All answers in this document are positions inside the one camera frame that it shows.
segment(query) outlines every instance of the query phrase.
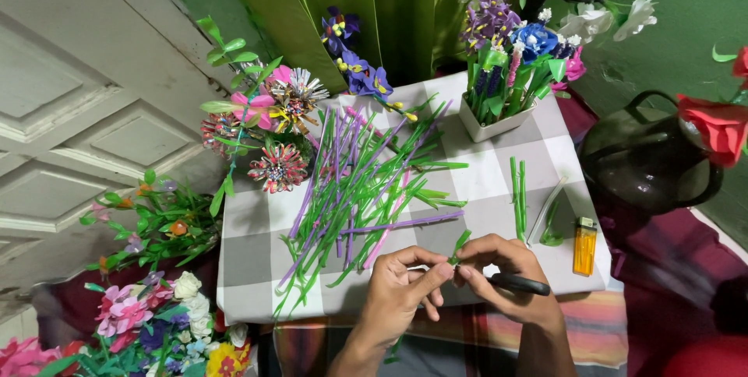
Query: black ceramic jug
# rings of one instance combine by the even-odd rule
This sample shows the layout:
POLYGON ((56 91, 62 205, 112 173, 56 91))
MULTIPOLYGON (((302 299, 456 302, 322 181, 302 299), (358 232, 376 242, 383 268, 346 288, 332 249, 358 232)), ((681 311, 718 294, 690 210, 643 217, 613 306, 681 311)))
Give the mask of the black ceramic jug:
POLYGON ((699 131, 676 114, 640 107, 645 91, 623 110, 600 119, 579 147, 587 181, 608 196, 650 215, 711 199, 722 185, 723 168, 708 161, 699 131))

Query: table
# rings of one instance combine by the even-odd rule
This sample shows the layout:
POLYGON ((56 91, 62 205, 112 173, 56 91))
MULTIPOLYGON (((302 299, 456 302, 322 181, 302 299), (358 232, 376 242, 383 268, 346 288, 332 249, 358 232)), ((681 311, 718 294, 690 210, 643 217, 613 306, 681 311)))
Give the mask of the table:
MULTIPOLYGON (((506 238, 515 236, 515 220, 511 201, 510 156, 527 164, 527 229, 532 229, 538 213, 558 183, 561 176, 568 177, 564 190, 558 197, 554 229, 564 235, 558 247, 535 244, 533 252, 538 257, 551 288, 556 294, 602 290, 610 280, 610 252, 598 232, 595 251, 595 269, 590 277, 572 273, 574 249, 574 220, 585 216, 598 222, 582 171, 575 155, 574 144, 553 96, 538 102, 532 116, 519 128, 480 143, 473 143, 458 117, 462 92, 467 75, 459 73, 418 84, 401 86, 390 95, 391 102, 406 106, 423 103, 428 96, 439 93, 430 103, 430 109, 453 99, 453 104, 438 125, 446 133, 432 157, 436 161, 467 162, 469 168, 452 171, 435 171, 426 175, 426 189, 447 191, 450 199, 468 200, 463 208, 465 215, 457 220, 445 221, 424 227, 407 227, 393 230, 382 245, 381 254, 410 245, 419 245, 445 255, 451 255, 457 238, 465 229, 473 231, 471 238, 487 233, 497 233, 506 238)), ((333 107, 354 105, 368 116, 381 112, 381 106, 366 96, 341 95, 326 104, 333 107)), ((374 126, 389 129, 401 120, 399 114, 387 113, 376 117, 374 126)), ((320 128, 310 128, 319 136, 320 128)), ((246 164, 250 159, 241 159, 246 164)), ((235 196, 226 200, 219 281, 216 299, 228 323, 273 322, 273 311, 280 301, 275 287, 293 261, 278 236, 287 234, 302 204, 308 181, 293 192, 267 194, 262 183, 246 176, 234 177, 235 196)), ((442 207, 439 213, 456 208, 442 207)), ((408 204, 400 220, 425 218, 436 215, 435 210, 419 200, 408 204)), ((351 273, 334 287, 341 274, 343 259, 330 256, 328 265, 318 276, 307 294, 306 305, 293 311, 293 319, 356 313, 366 296, 370 271, 351 273)), ((492 275, 497 269, 485 269, 492 275)), ((292 290, 291 300, 299 294, 292 290)), ((480 302, 467 288, 442 288, 444 305, 468 305, 480 302)), ((281 312, 288 319, 290 305, 281 312)))

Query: hand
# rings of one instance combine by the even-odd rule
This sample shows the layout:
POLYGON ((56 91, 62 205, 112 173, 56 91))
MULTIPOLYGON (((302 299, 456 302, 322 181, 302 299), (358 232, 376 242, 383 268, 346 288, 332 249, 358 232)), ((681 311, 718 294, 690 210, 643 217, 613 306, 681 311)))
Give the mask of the hand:
POLYGON ((353 334, 364 338, 369 346, 388 348, 408 329, 418 304, 425 307, 431 320, 438 321, 436 307, 444 304, 439 287, 454 276, 447 260, 415 245, 379 256, 353 334), (430 269, 408 270, 422 265, 430 269))
POLYGON ((455 286, 460 287, 467 282, 476 295, 515 322, 539 324, 544 328, 563 325, 563 313, 553 293, 547 297, 526 292, 513 293, 494 288, 483 276, 483 268, 494 264, 502 273, 517 274, 547 284, 548 279, 535 254, 522 241, 507 241, 496 234, 488 234, 468 241, 457 250, 456 255, 462 261, 455 276, 455 286))

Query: blue rose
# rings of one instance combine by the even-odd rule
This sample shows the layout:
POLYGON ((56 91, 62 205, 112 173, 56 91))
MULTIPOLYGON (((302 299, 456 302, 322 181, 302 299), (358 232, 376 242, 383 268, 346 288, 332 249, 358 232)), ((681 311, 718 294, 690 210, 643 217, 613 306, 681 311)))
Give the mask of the blue rose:
POLYGON ((527 24, 526 27, 516 30, 512 34, 512 43, 517 40, 524 43, 524 64, 532 63, 538 56, 547 55, 559 43, 556 34, 541 24, 527 24))

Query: green curtain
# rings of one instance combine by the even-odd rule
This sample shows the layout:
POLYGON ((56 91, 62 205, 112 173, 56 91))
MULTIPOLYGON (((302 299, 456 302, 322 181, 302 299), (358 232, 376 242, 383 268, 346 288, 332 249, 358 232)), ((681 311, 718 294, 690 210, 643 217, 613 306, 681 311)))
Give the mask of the green curtain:
POLYGON ((360 17, 352 48, 384 66, 391 85, 433 76, 437 66, 464 60, 457 34, 464 17, 457 0, 247 0, 287 63, 309 69, 332 92, 347 86, 321 43, 327 7, 360 17))

